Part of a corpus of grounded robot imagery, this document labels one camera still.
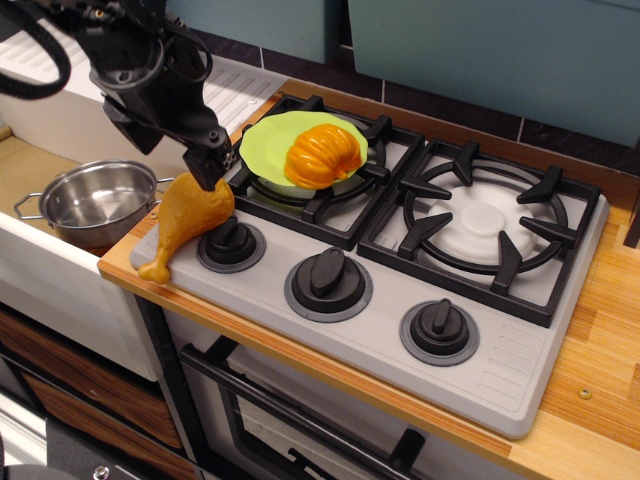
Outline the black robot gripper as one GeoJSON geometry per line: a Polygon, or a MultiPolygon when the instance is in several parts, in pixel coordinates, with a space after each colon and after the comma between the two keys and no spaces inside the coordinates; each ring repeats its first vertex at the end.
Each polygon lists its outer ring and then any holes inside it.
{"type": "Polygon", "coordinates": [[[202,190],[215,190],[235,151],[204,104],[213,62],[202,40],[181,20],[167,19],[157,37],[125,31],[99,45],[107,51],[90,56],[90,79],[105,95],[114,127],[144,155],[163,137],[185,145],[189,172],[202,190]]]}

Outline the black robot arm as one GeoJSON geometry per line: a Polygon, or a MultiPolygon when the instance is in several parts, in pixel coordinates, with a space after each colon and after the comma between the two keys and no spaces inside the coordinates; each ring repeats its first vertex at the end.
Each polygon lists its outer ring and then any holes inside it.
{"type": "Polygon", "coordinates": [[[212,191],[230,168],[229,135],[204,103],[212,57],[163,1],[46,1],[42,10],[90,62],[103,110],[141,153],[168,137],[185,148],[197,184],[212,191]]]}

